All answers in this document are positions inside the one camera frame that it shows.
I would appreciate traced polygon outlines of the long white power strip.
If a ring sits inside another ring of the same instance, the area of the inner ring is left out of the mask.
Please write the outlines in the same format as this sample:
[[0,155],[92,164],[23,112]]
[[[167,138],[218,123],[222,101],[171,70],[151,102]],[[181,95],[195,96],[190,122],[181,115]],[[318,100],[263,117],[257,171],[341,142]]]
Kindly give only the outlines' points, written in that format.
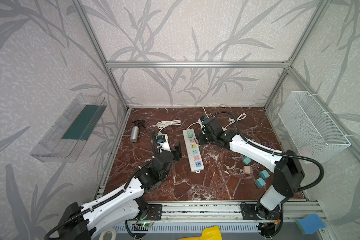
[[193,138],[196,139],[194,129],[183,130],[182,133],[191,172],[199,174],[201,171],[204,170],[204,164],[200,154],[199,146],[198,144],[191,144],[189,141]]

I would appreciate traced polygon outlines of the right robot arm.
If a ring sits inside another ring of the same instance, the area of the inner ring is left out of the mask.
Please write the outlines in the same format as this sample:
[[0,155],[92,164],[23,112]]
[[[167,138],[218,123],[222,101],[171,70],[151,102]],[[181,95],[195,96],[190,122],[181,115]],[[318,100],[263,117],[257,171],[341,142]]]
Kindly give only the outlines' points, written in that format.
[[[255,213],[263,219],[296,193],[318,185],[324,178],[324,168],[318,161],[298,156],[290,150],[277,151],[251,141],[240,132],[238,123],[235,123],[235,131],[224,129],[213,117],[200,119],[198,123],[201,132],[196,138],[201,145],[211,144],[239,153],[273,173],[272,186],[266,190],[254,208]],[[313,163],[319,169],[317,179],[305,186],[300,185],[305,178],[301,160]]]

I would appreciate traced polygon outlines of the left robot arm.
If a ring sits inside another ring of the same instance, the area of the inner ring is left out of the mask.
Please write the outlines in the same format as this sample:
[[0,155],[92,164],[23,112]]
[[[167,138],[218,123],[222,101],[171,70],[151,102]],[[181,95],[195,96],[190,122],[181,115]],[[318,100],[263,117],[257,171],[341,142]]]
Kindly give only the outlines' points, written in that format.
[[51,240],[58,233],[58,240],[92,240],[115,224],[145,216],[148,203],[144,195],[166,181],[172,165],[181,158],[180,143],[174,149],[161,144],[154,158],[138,168],[124,185],[92,202],[69,205],[58,225],[44,238]]

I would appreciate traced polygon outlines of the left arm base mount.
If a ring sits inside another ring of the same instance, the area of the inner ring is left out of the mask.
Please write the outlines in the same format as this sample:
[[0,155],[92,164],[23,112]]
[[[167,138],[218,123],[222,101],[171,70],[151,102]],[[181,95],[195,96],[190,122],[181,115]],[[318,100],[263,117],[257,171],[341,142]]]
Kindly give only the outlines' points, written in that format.
[[138,214],[137,219],[139,221],[159,221],[162,218],[162,213],[162,204],[149,204],[146,209]]

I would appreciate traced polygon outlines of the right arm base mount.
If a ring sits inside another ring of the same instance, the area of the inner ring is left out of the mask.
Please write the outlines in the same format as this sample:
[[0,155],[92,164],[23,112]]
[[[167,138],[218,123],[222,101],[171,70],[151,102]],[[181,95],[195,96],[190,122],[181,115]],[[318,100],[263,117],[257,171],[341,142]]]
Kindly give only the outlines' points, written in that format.
[[258,205],[257,203],[240,203],[240,210],[243,220],[272,221],[279,220],[282,213],[280,205],[273,211]]

